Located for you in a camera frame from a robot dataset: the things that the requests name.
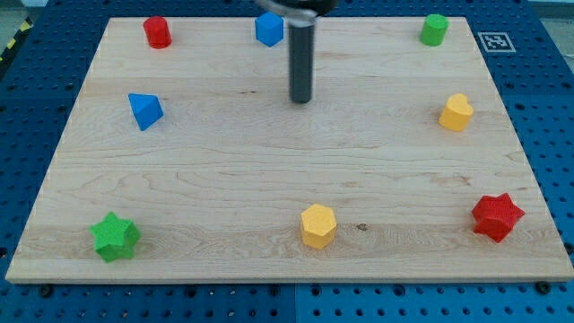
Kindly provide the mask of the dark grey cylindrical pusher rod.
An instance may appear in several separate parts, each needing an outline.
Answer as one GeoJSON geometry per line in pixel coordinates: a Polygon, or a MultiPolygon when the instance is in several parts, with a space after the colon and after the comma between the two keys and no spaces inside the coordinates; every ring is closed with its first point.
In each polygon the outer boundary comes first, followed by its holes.
{"type": "Polygon", "coordinates": [[[293,102],[312,98],[315,25],[288,21],[289,94],[293,102]]]}

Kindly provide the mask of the black and silver end effector mount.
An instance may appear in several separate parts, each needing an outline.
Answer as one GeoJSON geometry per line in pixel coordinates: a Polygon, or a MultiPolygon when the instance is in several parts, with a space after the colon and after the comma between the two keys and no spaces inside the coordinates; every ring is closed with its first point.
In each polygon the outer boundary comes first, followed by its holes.
{"type": "Polygon", "coordinates": [[[256,0],[256,4],[284,18],[313,22],[333,11],[339,0],[256,0]]]}

